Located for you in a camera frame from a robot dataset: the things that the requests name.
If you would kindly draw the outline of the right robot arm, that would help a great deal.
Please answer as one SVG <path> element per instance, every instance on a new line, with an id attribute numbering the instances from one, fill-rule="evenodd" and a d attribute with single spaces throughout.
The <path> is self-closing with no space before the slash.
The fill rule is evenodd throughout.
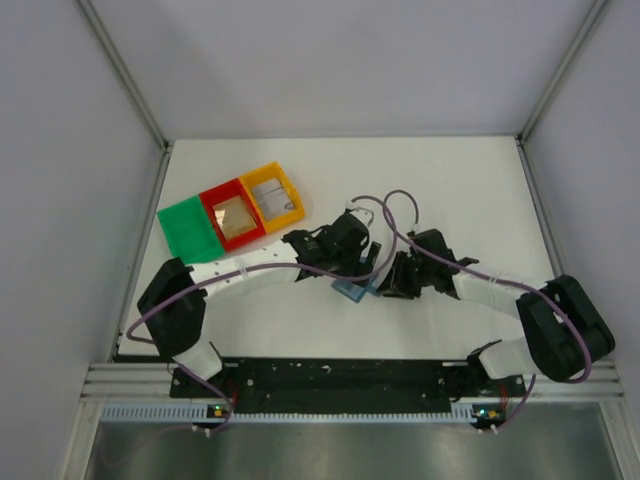
<path id="1" fill-rule="evenodd" d="M 408 251 L 395 255 L 379 295 L 416 299 L 432 287 L 522 326 L 522 337 L 493 340 L 467 356 L 466 380 L 474 393 L 490 395 L 504 378 L 519 375 L 578 383 L 590 375 L 594 362 L 615 349 L 611 330 L 575 277 L 563 274 L 536 283 L 507 278 L 474 258 L 456 257 L 437 229 L 411 232 L 407 241 Z"/>

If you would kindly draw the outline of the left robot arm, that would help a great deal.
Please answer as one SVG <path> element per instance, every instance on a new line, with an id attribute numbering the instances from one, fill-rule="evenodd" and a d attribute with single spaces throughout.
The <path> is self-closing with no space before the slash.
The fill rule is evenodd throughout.
<path id="1" fill-rule="evenodd" d="M 329 276 L 363 281 L 374 260 L 359 265 L 369 246 L 373 213 L 351 208 L 332 224 L 314 231 L 293 230 L 265 247 L 209 263 L 165 261 L 137 301 L 141 322 L 161 357 L 174 361 L 192 376 L 205 396 L 226 387 L 223 359 L 203 338 L 207 307 L 256 289 Z"/>

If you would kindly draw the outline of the blue leather card holder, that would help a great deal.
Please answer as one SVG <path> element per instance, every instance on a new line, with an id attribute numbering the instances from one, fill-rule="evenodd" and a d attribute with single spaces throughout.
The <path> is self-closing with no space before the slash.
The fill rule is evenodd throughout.
<path id="1" fill-rule="evenodd" d="M 367 295 L 373 297 L 380 296 L 380 294 L 377 292 L 376 286 L 374 285 L 374 278 L 367 280 L 364 285 L 348 282 L 345 280 L 335 280 L 331 284 L 331 287 L 336 292 L 356 304 L 360 303 Z"/>

